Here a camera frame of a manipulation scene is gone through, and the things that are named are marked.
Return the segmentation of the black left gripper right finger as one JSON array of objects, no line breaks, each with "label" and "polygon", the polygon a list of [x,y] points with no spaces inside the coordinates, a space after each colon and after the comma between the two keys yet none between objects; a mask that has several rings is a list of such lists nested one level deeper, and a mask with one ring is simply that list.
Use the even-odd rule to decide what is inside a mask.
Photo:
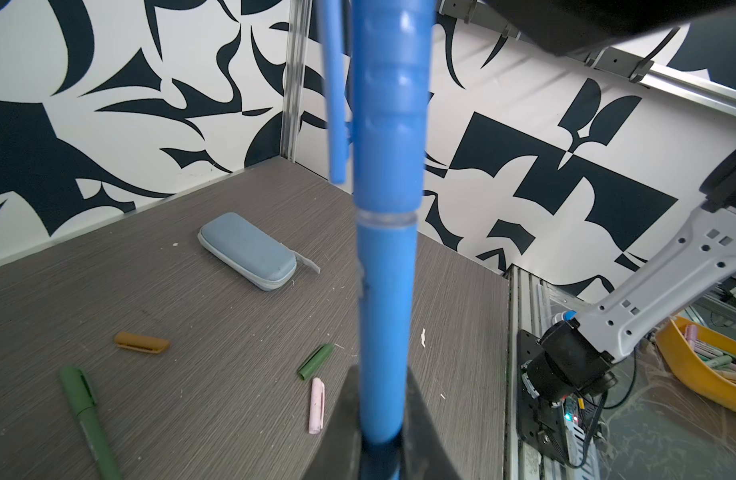
[{"label": "black left gripper right finger", "polygon": [[736,12],[736,0],[494,0],[487,5],[554,55],[582,53]]}]

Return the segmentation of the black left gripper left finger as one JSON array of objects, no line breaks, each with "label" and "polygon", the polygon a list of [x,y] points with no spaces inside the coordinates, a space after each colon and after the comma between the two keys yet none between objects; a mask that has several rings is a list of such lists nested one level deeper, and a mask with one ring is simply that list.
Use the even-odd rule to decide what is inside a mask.
[{"label": "black left gripper left finger", "polygon": [[412,372],[407,374],[403,428],[380,446],[363,439],[359,367],[347,373],[320,447],[305,479],[458,479]]}]

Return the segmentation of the green pen cap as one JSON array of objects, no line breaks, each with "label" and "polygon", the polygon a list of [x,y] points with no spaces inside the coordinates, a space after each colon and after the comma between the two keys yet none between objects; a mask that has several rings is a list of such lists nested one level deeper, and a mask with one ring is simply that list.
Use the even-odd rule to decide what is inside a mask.
[{"label": "green pen cap", "polygon": [[326,343],[313,351],[297,370],[299,378],[303,381],[312,378],[321,365],[330,357],[334,348],[334,344]]}]

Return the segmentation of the blue pen cap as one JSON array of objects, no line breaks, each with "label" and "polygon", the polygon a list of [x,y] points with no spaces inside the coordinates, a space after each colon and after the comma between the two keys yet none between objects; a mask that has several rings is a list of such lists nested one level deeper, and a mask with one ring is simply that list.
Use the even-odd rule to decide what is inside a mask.
[{"label": "blue pen cap", "polygon": [[329,179],[353,183],[357,208],[412,217],[423,197],[432,1],[355,1],[351,71],[339,1],[316,4],[324,63]]}]

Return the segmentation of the green pen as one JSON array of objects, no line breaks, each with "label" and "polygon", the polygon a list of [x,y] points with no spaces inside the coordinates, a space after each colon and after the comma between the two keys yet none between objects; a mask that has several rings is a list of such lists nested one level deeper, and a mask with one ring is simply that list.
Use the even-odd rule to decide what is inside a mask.
[{"label": "green pen", "polygon": [[96,396],[88,377],[82,369],[67,366],[60,370],[59,378],[101,478],[122,480],[122,472],[98,416]]}]

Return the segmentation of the blue pen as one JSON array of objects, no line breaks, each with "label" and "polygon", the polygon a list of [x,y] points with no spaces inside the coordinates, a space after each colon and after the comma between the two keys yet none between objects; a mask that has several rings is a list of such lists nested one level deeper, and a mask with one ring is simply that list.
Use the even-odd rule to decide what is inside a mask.
[{"label": "blue pen", "polygon": [[360,477],[400,476],[417,217],[360,210]]}]

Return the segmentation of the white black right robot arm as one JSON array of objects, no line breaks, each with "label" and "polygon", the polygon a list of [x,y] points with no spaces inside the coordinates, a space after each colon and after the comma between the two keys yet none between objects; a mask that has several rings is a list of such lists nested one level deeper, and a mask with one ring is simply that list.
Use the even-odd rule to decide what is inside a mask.
[{"label": "white black right robot arm", "polygon": [[558,407],[572,394],[598,396],[612,368],[655,326],[736,274],[736,149],[700,187],[705,198],[649,262],[598,303],[561,320],[520,368],[523,397]]}]

